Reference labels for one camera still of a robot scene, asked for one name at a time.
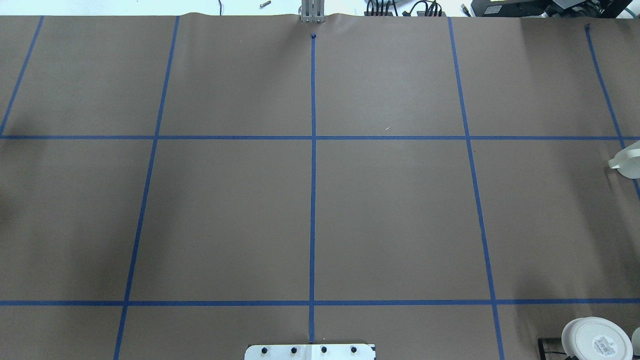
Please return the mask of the pale green ceramic mug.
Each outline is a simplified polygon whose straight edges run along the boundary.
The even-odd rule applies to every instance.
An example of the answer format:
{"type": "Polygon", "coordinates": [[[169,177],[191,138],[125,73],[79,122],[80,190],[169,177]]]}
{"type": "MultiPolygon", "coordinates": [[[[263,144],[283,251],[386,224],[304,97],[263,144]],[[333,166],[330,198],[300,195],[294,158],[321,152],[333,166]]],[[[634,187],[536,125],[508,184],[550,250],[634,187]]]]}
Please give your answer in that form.
{"type": "Polygon", "coordinates": [[[617,171],[622,176],[637,180],[640,178],[640,141],[620,150],[608,160],[610,169],[617,171]]]}

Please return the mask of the white mounting plate with bolts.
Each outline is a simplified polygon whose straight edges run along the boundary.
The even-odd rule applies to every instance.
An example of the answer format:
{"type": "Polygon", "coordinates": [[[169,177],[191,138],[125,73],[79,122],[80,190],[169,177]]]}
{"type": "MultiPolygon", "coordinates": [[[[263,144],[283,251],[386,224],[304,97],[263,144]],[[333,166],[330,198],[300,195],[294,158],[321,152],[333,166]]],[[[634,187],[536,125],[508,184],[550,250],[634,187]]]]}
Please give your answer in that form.
{"type": "Polygon", "coordinates": [[[245,360],[375,360],[374,344],[255,344],[247,347],[245,360]]]}

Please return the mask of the aluminium frame post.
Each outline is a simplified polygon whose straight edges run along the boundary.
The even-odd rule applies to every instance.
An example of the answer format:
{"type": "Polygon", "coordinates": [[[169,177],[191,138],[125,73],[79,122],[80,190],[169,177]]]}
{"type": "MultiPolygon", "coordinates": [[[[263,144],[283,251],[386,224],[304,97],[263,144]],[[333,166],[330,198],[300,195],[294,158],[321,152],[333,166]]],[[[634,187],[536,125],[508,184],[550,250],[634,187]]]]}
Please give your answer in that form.
{"type": "Polygon", "coordinates": [[[299,8],[302,23],[321,24],[326,21],[324,0],[302,0],[299,8]]]}

